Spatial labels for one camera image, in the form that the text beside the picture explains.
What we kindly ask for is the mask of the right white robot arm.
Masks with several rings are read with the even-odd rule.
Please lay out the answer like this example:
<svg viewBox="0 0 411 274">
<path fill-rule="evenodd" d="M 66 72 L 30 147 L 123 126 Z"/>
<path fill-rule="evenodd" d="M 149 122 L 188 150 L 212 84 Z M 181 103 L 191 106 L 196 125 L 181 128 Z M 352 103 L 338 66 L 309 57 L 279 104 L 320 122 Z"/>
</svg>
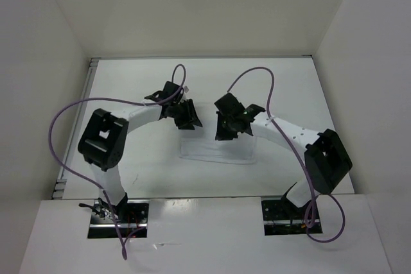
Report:
<svg viewBox="0 0 411 274">
<path fill-rule="evenodd" d="M 231 93 L 214 105 L 216 140 L 231 141 L 246 133 L 298 154 L 305 167 L 304 178 L 284 194 L 281 210 L 288 218 L 302 213 L 312 197 L 331 194 L 353 167 L 339 135 L 331 129 L 323 132 L 305 129 L 269 114 L 258 105 L 244 107 Z"/>
</svg>

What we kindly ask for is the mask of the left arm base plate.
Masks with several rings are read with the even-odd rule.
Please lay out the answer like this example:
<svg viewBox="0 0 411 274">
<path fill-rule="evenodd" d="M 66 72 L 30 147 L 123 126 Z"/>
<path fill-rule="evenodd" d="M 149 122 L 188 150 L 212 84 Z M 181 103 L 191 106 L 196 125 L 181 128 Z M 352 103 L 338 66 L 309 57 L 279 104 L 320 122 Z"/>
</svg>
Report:
<svg viewBox="0 0 411 274">
<path fill-rule="evenodd" d="M 108 209 L 102 207 L 102 202 L 94 200 L 91 208 L 88 239 L 113 239 L 117 238 L 116 229 Z M 149 213 L 148 200 L 128 200 L 128 207 L 121 217 L 116 216 L 121 236 L 125 239 L 129 234 L 131 238 L 145 238 L 147 236 Z"/>
</svg>

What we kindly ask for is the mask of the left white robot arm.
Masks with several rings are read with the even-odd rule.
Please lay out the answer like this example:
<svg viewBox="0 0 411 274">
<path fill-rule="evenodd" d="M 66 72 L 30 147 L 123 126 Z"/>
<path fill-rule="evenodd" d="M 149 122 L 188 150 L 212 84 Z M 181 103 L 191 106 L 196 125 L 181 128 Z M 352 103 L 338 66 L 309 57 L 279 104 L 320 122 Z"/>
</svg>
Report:
<svg viewBox="0 0 411 274">
<path fill-rule="evenodd" d="M 201 128 L 192 99 L 179 85 L 167 81 L 162 90 L 120 112 L 96 109 L 80 138 L 78 151 L 90 166 L 98 184 L 99 215 L 113 222 L 123 221 L 130 213 L 128 196 L 119 174 L 127 135 L 137 128 L 170 117 L 179 130 Z"/>
</svg>

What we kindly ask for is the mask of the white skirt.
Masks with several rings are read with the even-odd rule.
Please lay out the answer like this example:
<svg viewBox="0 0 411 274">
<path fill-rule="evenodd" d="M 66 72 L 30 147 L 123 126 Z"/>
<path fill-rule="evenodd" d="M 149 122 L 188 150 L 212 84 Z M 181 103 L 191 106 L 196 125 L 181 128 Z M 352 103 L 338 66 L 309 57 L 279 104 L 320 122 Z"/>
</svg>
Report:
<svg viewBox="0 0 411 274">
<path fill-rule="evenodd" d="M 179 157 L 221 164 L 253 164 L 256 141 L 249 135 L 230 141 L 216 141 L 211 136 L 181 137 Z"/>
</svg>

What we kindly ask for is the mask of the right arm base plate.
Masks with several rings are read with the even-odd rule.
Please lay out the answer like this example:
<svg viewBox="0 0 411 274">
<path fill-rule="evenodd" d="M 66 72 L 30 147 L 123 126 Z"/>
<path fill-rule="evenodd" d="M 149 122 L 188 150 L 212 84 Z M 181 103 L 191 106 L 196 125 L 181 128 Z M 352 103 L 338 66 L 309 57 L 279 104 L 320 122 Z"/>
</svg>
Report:
<svg viewBox="0 0 411 274">
<path fill-rule="evenodd" d="M 288 200 L 269 198 L 261 200 L 265 236 L 305 234 L 304 215 L 307 205 L 297 208 Z"/>
</svg>

